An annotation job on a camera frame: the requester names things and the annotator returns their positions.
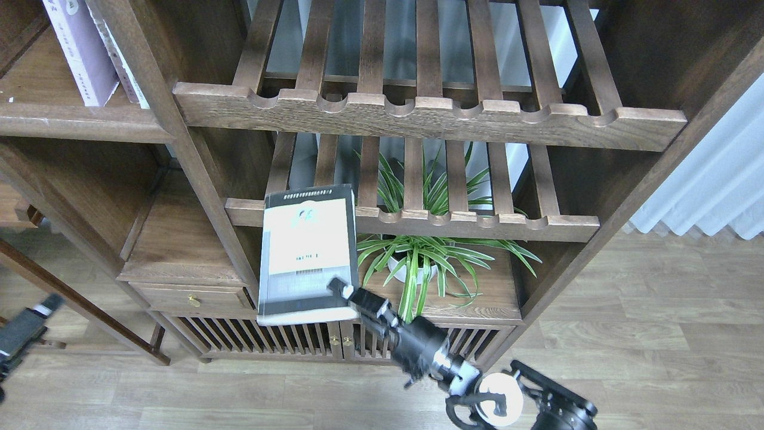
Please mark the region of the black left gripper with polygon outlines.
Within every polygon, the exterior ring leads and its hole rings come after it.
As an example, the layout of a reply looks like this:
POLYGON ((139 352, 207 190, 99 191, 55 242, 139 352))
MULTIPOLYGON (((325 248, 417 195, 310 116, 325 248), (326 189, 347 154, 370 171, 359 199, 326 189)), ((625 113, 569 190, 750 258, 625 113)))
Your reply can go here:
POLYGON ((1 381, 21 364, 23 356, 41 340, 45 321, 64 304, 59 294, 50 294, 43 302, 25 308, 1 330, 1 381))

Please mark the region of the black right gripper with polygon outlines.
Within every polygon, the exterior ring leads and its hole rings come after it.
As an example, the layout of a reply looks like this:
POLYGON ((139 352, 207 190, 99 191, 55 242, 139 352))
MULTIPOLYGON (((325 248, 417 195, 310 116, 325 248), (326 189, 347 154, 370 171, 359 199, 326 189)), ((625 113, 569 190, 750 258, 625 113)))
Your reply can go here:
POLYGON ((391 360, 409 375, 409 385, 431 376, 442 389, 448 389, 451 376, 445 330, 423 316, 406 322, 393 311, 388 299, 366 289, 356 290, 339 277, 332 278, 327 289, 334 297, 347 300, 360 313, 366 328, 391 340, 391 360))

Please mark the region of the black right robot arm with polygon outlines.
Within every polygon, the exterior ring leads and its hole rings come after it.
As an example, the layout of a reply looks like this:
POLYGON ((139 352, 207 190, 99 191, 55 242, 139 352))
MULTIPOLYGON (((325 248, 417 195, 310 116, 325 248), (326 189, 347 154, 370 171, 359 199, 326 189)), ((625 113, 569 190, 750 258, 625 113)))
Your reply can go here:
POLYGON ((596 406, 528 365, 486 374, 450 352, 447 332, 424 316, 406 322, 389 300, 341 278, 328 283, 332 295, 356 310, 374 334, 391 340, 391 360, 409 384, 430 377, 447 393, 446 413, 461 429, 507 428, 518 420, 525 398, 538 408, 535 429, 595 429, 596 406))

